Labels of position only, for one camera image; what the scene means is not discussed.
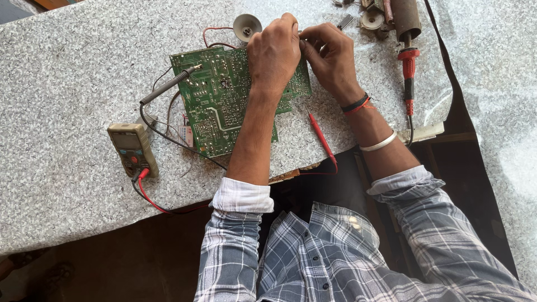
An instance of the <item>speckled tabletop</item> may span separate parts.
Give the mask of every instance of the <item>speckled tabletop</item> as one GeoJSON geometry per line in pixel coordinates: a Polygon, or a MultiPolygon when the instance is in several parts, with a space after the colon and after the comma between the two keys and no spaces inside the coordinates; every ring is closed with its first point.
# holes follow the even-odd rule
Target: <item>speckled tabletop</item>
{"type": "MultiPolygon", "coordinates": [[[[444,121],[452,93],[422,3],[420,10],[416,127],[444,121]]],[[[267,26],[285,11],[296,15],[300,28],[361,14],[357,5],[341,9],[330,0],[310,1],[307,9],[289,1],[86,0],[1,25],[0,254],[84,238],[158,214],[132,190],[107,127],[137,119],[139,100],[169,67],[168,55],[203,48],[206,26],[230,26],[241,13],[267,26]]],[[[356,25],[355,20],[346,33],[355,40],[359,80],[390,125],[405,129],[396,60],[402,47],[394,33],[378,42],[356,25]]],[[[207,38],[238,42],[231,31],[207,32],[207,38]]],[[[311,79],[314,93],[276,117],[279,142],[272,145],[271,176],[325,158],[304,103],[335,153],[355,144],[336,103],[312,73],[311,79]]],[[[148,112],[165,116],[174,92],[153,101],[148,112]]],[[[183,110],[178,102],[172,123],[183,122],[183,110]]],[[[192,171],[179,178],[192,155],[158,135],[150,134],[150,141],[160,168],[159,178],[146,185],[154,200],[177,208],[212,197],[223,170],[196,157],[192,171]]]]}
{"type": "Polygon", "coordinates": [[[518,275],[537,292],[537,3],[430,1],[518,275]]]}

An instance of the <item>shirt sleeve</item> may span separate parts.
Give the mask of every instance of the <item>shirt sleeve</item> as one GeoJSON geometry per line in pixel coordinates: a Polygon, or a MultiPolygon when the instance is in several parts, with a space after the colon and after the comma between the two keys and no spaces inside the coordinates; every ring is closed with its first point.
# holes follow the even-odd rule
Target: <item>shirt sleeve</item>
{"type": "Polygon", "coordinates": [[[195,301],[255,301],[259,223],[272,212],[270,187],[223,178],[201,244],[195,301]]]}
{"type": "Polygon", "coordinates": [[[423,166],[373,182],[367,192],[388,204],[429,283],[471,300],[534,301],[537,296],[481,243],[466,216],[423,166]]]}

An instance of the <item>plaid shirt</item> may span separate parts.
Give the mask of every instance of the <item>plaid shirt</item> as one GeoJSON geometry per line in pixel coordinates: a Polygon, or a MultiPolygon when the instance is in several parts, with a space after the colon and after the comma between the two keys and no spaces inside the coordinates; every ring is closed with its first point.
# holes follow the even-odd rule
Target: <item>plaid shirt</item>
{"type": "Polygon", "coordinates": [[[270,187],[224,178],[206,226],[196,301],[534,301],[479,241],[423,166],[380,179],[368,193],[395,212],[427,280],[391,271],[369,221],[314,203],[310,223],[282,213],[258,263],[270,187]]]}

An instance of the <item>hand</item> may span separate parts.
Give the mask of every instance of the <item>hand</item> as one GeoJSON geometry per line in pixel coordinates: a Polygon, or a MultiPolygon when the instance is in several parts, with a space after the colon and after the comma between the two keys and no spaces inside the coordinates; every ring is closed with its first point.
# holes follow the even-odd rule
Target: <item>hand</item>
{"type": "Polygon", "coordinates": [[[299,36],[300,49],[313,73],[340,106],[351,105],[365,95],[356,80],[351,38],[332,23],[308,27],[299,36]]]}
{"type": "Polygon", "coordinates": [[[252,91],[271,96],[277,105],[300,61],[298,22],[286,12],[248,42],[252,91]]]}

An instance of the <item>black thread bracelet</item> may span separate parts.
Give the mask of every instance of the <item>black thread bracelet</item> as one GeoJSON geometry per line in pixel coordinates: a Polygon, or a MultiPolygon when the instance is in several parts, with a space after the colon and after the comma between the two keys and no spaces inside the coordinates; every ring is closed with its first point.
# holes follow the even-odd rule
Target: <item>black thread bracelet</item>
{"type": "Polygon", "coordinates": [[[354,109],[362,106],[367,101],[367,98],[369,98],[369,96],[366,93],[366,95],[364,95],[363,98],[359,99],[355,103],[353,103],[353,104],[351,104],[349,106],[341,107],[341,110],[343,110],[343,113],[353,111],[354,109]]]}

